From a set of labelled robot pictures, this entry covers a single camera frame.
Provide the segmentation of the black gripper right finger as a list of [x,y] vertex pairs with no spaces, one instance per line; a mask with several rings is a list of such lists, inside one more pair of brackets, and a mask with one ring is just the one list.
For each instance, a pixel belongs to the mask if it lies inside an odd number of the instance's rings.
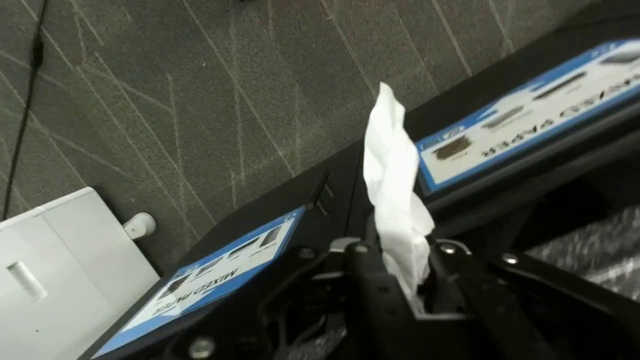
[[524,312],[518,294],[463,246],[433,242],[430,265],[437,314],[430,345],[437,360],[565,360]]

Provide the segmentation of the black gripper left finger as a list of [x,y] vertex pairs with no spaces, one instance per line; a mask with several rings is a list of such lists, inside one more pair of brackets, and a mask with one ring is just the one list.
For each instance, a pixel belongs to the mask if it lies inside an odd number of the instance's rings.
[[420,360],[418,319],[386,272],[380,249],[365,242],[349,243],[346,263],[347,350],[356,360]]

